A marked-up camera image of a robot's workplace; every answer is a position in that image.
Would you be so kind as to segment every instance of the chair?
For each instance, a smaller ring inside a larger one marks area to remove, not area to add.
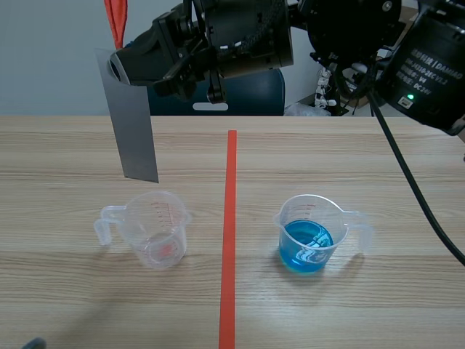
[[[183,102],[175,96],[159,97],[153,88],[148,87],[150,114],[153,116],[282,116],[286,85],[279,69],[262,71],[247,76],[225,79],[227,105],[226,111],[194,109],[196,103],[209,103],[206,93],[207,81],[197,84],[191,100]]]

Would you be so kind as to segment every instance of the cup handle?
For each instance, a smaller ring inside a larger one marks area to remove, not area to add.
[[[361,252],[368,252],[374,232],[373,227],[368,224],[368,218],[360,212],[344,212],[344,223],[348,225],[349,232],[358,231],[358,248]]]
[[[107,206],[100,212],[100,219],[94,222],[94,230],[100,245],[111,244],[110,224],[121,224],[124,221],[126,206]]]

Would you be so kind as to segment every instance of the empty measuring cup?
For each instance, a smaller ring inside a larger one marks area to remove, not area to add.
[[[149,268],[175,265],[186,252],[185,227],[191,216],[172,193],[142,194],[126,206],[107,206],[100,215],[94,223],[100,244],[111,244],[110,224],[115,224],[142,264]]]
[[[299,195],[287,200],[274,218],[280,228],[280,256],[288,267],[313,272],[325,266],[337,246],[357,231],[359,247],[371,245],[372,227],[360,212],[342,210],[317,195]]]

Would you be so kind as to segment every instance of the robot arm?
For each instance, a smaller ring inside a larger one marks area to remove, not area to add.
[[[405,27],[401,0],[184,0],[110,62],[121,82],[153,86],[161,96],[190,99],[196,83],[207,79],[209,100],[222,103],[223,79],[292,65],[290,29],[300,28],[315,49],[311,57],[331,72],[342,96],[374,90],[412,119],[456,135],[465,127],[464,0],[420,5],[407,36],[381,62],[378,50],[394,46]],[[342,74],[353,65],[364,74],[356,89]]]

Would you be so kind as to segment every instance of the wood grain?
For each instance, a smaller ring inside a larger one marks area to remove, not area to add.
[[[433,212],[465,250],[465,145],[389,125]],[[153,119],[161,184],[122,176],[106,117],[0,117],[0,347],[217,348],[227,131],[238,130],[236,347],[462,348],[465,270],[439,242],[375,120]],[[177,193],[193,214],[181,263],[153,271],[92,222],[108,204]],[[288,272],[272,216],[316,193],[365,212],[321,273]]]

